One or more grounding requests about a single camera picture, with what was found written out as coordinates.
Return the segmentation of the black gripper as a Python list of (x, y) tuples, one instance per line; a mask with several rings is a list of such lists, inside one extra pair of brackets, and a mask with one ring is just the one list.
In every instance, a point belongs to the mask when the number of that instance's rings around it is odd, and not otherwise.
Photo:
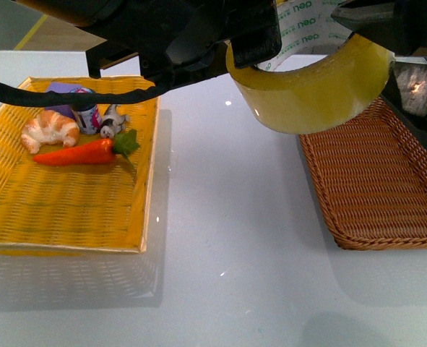
[(153, 82), (172, 67), (175, 87), (227, 72), (226, 46), (235, 68), (256, 66), (282, 48), (276, 1), (22, 1), (103, 43), (86, 52), (88, 73), (138, 57)]

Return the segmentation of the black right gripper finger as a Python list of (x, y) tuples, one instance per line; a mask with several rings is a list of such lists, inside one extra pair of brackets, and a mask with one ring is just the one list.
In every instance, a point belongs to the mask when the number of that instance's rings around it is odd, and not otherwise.
[(332, 19), (394, 54), (381, 98), (427, 149), (427, 1), (345, 1)]

